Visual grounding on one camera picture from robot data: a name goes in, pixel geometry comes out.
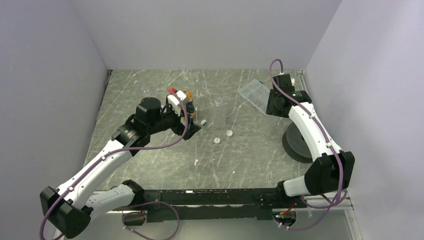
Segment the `short clear plastic bottle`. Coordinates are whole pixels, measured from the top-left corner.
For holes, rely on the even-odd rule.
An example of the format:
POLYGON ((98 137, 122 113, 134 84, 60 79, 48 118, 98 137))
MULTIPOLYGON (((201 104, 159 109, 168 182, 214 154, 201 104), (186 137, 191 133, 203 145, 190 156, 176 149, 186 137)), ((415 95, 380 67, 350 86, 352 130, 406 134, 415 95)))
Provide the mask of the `short clear plastic bottle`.
POLYGON ((224 129, 226 127, 226 105, 222 96, 217 96, 212 108, 213 125, 216 128, 224 129))

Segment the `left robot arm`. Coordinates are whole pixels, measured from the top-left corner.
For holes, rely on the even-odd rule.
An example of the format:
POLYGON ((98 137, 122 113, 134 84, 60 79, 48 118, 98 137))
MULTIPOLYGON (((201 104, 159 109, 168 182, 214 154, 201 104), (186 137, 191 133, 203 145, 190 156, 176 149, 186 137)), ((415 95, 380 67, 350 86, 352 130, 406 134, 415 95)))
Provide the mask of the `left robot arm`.
POLYGON ((43 189, 39 195, 43 213, 39 238, 45 238, 46 223, 51 223, 61 236, 72 239, 91 220, 110 210, 123 206, 139 209, 144 203, 144 189, 132 180, 101 194, 95 191, 139 151, 150 150, 152 135, 171 130, 179 140, 188 140, 198 132, 201 127, 188 112, 189 100, 182 91, 170 93, 165 104, 155 97, 143 98, 135 113, 116 130, 95 158, 58 187, 43 189))

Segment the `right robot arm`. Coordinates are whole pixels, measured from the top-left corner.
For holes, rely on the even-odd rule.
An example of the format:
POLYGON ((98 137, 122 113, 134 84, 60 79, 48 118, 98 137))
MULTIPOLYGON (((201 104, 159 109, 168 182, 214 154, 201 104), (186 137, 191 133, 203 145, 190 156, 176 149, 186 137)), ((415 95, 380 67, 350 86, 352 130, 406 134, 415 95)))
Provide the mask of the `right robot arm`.
POLYGON ((279 182, 276 203, 289 207, 296 196, 321 195, 348 188, 355 157, 333 140, 319 119, 312 99, 304 90, 296 91, 289 74, 272 77, 265 113, 289 118, 309 149, 312 164, 303 176, 279 182))

